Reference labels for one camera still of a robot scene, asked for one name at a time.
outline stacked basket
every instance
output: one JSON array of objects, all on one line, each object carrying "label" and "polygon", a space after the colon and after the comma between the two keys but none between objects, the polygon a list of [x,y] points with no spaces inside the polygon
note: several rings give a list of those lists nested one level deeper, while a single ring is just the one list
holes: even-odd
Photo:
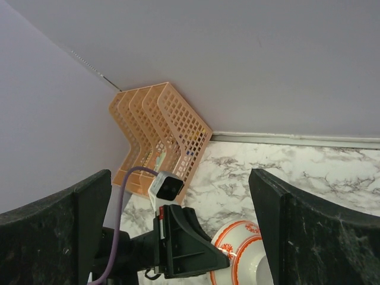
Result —
[{"label": "stacked basket", "polygon": [[[182,203],[211,138],[210,127],[170,83],[120,92],[109,112],[131,145],[113,184],[120,186],[128,169],[134,166],[169,171],[185,183],[177,196],[177,202]],[[153,179],[148,173],[135,172],[126,188],[148,198]]]}]

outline small white camera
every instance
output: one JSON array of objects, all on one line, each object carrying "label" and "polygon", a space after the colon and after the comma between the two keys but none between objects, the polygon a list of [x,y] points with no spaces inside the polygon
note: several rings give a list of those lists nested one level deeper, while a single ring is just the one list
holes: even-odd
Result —
[{"label": "small white camera", "polygon": [[178,205],[175,198],[181,192],[182,188],[183,181],[176,175],[167,171],[159,172],[148,189],[150,202],[156,215],[161,206]]}]

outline white marble surface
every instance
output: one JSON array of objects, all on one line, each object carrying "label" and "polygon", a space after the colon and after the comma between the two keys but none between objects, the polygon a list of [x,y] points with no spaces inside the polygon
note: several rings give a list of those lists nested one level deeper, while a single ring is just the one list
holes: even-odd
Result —
[{"label": "white marble surface", "polygon": [[[185,205],[195,209],[211,237],[233,219],[257,221],[248,186],[252,168],[263,168],[326,200],[380,216],[380,151],[347,148],[211,142],[191,182]],[[132,196],[121,229],[132,237],[152,230],[147,199]],[[140,284],[209,284],[207,276]]]}]

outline lavender wall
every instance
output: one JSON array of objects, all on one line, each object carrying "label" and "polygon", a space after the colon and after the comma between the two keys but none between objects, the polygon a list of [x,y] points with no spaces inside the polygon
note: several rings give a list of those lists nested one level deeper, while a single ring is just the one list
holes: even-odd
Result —
[{"label": "lavender wall", "polygon": [[120,88],[170,80],[216,131],[380,137],[378,0],[7,0]]},{"label": "lavender wall", "polygon": [[129,147],[107,111],[115,89],[3,0],[0,39],[0,213],[115,172]]}]

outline orange mesh basket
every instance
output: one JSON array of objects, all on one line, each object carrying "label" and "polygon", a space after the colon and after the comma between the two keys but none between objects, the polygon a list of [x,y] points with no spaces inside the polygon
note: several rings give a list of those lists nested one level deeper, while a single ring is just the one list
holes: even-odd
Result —
[{"label": "orange mesh basket", "polygon": [[[113,184],[121,185],[132,166],[169,171],[185,183],[176,198],[181,204],[212,136],[210,127],[170,83],[118,93],[109,110],[131,143]],[[136,172],[127,190],[148,198],[153,179],[149,174]]]}]

